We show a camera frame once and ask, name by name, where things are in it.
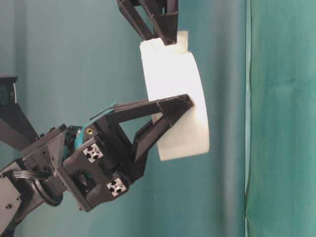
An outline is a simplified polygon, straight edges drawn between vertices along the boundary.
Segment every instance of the gripper jaw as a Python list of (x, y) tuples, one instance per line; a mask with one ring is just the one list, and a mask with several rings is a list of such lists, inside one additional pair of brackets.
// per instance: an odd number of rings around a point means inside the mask
[[(0, 170), (0, 237), (12, 237), (41, 204), (58, 206), (65, 191), (85, 212), (128, 192), (144, 175), (149, 149), (193, 106), (187, 94), (117, 104), (86, 126), (63, 124), (37, 136), (16, 101), (8, 101), (0, 107), (0, 140), (22, 157)], [(158, 119), (130, 141), (120, 123), (150, 115)]]
[[(178, 0), (117, 0), (122, 15), (143, 40), (160, 37), (165, 45), (177, 43)], [(136, 6), (141, 5), (154, 26), (152, 33)]]

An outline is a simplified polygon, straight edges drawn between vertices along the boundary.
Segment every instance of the teal component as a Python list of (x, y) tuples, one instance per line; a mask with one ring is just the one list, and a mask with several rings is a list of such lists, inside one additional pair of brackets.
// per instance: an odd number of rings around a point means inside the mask
[(86, 123), (82, 129), (81, 132), (79, 133), (78, 137), (75, 139), (75, 150), (81, 146), (83, 144), (83, 134), (85, 131), (85, 128), (87, 126), (89, 126), (90, 124), (94, 123), (97, 119), (99, 119), (100, 117), (112, 112), (113, 110), (110, 109), (110, 107), (112, 107), (115, 104), (115, 102), (113, 102), (110, 106), (106, 107), (106, 109), (100, 111), (99, 113), (97, 113), (97, 116), (95, 116), (92, 120), (90, 120), (88, 123)]
[[(16, 237), (243, 237), (245, 1), (180, 0), (179, 29), (199, 67), (211, 151), (161, 162), (149, 152), (145, 175), (127, 194), (89, 213), (70, 193), (42, 205)], [(84, 124), (114, 99), (147, 97), (139, 44), (115, 0), (0, 1), (0, 73), (16, 74), (17, 99), (41, 134)], [(122, 126), (135, 134), (147, 122)], [(19, 156), (1, 145), (2, 165)]]

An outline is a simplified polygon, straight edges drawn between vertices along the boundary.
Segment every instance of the white tape roll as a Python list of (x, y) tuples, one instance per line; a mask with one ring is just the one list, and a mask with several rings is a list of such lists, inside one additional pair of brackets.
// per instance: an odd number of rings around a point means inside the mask
[[(165, 46), (152, 39), (140, 45), (149, 100), (188, 94), (194, 106), (157, 142), (161, 160), (209, 151), (207, 111), (194, 56), (188, 51), (188, 32), (178, 32), (178, 43)], [(155, 122), (159, 115), (153, 116)]]

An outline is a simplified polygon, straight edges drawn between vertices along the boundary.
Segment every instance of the green fabric backdrop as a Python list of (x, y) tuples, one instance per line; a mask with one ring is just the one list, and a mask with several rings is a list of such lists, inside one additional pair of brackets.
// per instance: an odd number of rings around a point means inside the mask
[[(30, 214), (17, 236), (244, 235), (245, 2), (181, 0), (179, 20), (204, 85), (211, 152), (160, 162), (154, 147), (128, 194), (88, 214), (65, 194), (60, 207)], [(19, 103), (38, 133), (146, 97), (140, 40), (115, 0), (0, 0), (0, 33), (0, 72), (19, 77)], [(2, 165), (18, 157), (5, 145), (1, 154)]]
[(316, 235), (316, 2), (251, 0), (250, 237)]

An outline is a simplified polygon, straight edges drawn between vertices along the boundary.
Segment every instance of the black bracket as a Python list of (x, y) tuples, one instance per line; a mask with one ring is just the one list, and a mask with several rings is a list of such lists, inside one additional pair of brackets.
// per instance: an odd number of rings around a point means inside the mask
[[(178, 0), (117, 0), (123, 16), (143, 40), (160, 37), (165, 45), (177, 43)], [(154, 26), (152, 33), (136, 6), (141, 5)]]

